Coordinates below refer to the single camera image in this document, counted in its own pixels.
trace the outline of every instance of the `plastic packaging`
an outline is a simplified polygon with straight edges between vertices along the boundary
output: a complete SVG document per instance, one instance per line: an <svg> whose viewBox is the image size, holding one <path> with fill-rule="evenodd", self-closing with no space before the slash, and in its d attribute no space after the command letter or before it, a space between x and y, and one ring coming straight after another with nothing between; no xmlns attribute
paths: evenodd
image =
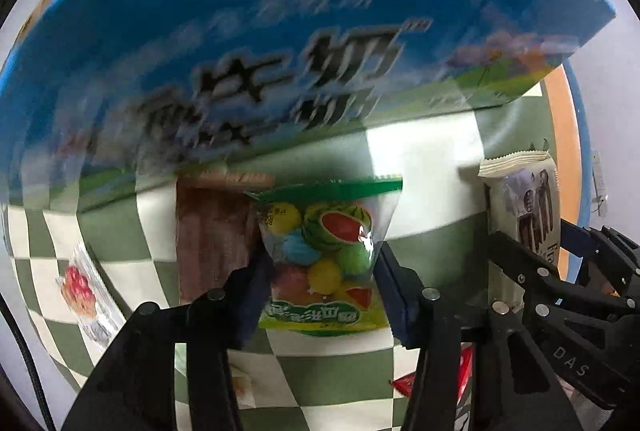
<svg viewBox="0 0 640 431"><path fill-rule="evenodd" d="M366 331L387 326L371 280L402 178L333 180L259 194L276 277L261 328Z"/></svg>
<svg viewBox="0 0 640 431"><path fill-rule="evenodd" d="M558 266L560 194L558 170L546 151L520 151L482 160L478 176L489 186L491 231L501 231ZM524 290L490 264L489 295L514 310Z"/></svg>
<svg viewBox="0 0 640 431"><path fill-rule="evenodd" d="M80 329L105 350L126 320L83 243L76 245L64 276L58 278L58 284L66 304L78 316Z"/></svg>
<svg viewBox="0 0 640 431"><path fill-rule="evenodd" d="M206 172L182 176L176 184L176 255L180 302L190 303L222 287L234 270L246 267L261 246L251 199L243 189L264 189L267 175Z"/></svg>

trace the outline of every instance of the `black cable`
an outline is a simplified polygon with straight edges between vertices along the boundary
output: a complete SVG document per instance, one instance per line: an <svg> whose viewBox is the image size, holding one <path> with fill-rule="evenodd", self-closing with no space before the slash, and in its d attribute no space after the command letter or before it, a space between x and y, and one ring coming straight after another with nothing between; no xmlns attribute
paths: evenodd
<svg viewBox="0 0 640 431"><path fill-rule="evenodd" d="M18 344L18 348L20 348L20 353L22 354L22 358L24 359L24 364L27 367L27 372L29 373L29 377L31 379L31 384L33 385L33 391L36 394L36 399L38 400L38 406L40 407L40 412L42 413L42 418L47 426L48 431L56 431L56 425L53 423L53 417L51 416L51 411L49 410L49 404L47 403L47 398L44 394L44 390L42 388L42 384L40 383L40 378L38 376L38 370L36 369L36 364L33 362L33 357L31 356L31 351L27 346L27 342L24 340L24 336L18 328L18 323L15 322L14 315L9 310L9 306L7 306L4 297L0 293L0 313L6 324L9 326L11 333L14 334L15 342Z"/></svg>

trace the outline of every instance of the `green and white checkered fabric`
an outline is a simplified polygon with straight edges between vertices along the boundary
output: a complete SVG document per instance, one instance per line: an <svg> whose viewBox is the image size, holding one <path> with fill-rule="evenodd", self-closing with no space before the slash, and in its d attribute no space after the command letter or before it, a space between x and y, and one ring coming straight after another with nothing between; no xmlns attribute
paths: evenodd
<svg viewBox="0 0 640 431"><path fill-rule="evenodd" d="M545 140L554 154L548 103L536 91L501 108L387 125L229 167L272 173L281 184L401 173L404 191L388 231L398 260L444 295L482 302L486 263L474 249L486 236L486 206L478 162L541 148ZM91 210L78 202L78 188L55 198L38 192L49 194L52 209L60 198L67 211L76 202L76 214L29 208L27 197L23 206L8 208L9 252L24 301L44 347L76 390L100 358L56 284L78 241L125 316L145 301L178 303L175 183L144 189ZM417 351L396 345L389 329L329 338L259 330L229 358L252 379L257 407L241 411L248 431L377 431L399 429L407 399L389 382L415 370ZM176 371L180 431L190 429L186 386ZM460 415L458 428L466 418Z"/></svg>

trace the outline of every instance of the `red wrapper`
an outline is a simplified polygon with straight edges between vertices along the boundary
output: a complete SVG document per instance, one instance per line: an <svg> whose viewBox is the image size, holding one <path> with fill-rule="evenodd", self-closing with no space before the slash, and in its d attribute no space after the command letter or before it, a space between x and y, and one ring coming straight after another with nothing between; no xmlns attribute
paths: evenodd
<svg viewBox="0 0 640 431"><path fill-rule="evenodd" d="M466 385L471 378L471 372L473 367L473 348L466 347L460 351L460 368L458 369L458 404L462 400L462 396L465 393ZM414 387L415 371L409 373L404 377L400 377L391 383L405 397L411 396L411 389Z"/></svg>

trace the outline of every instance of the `brown snack package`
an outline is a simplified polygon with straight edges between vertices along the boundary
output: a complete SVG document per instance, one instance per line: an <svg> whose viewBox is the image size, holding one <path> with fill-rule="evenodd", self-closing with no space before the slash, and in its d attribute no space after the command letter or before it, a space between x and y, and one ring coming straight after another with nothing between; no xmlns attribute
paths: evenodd
<svg viewBox="0 0 640 431"><path fill-rule="evenodd" d="M207 290L222 287L229 274L246 267L252 253L262 245L262 238L252 201L243 191L271 185L265 175L222 172L178 179L176 254L180 303L190 303Z"/></svg>
<svg viewBox="0 0 640 431"><path fill-rule="evenodd" d="M521 151L482 160L478 177L489 186L490 231L513 237L558 266L560 194L556 163L546 151ZM524 290L489 264L489 301L517 311Z"/></svg>

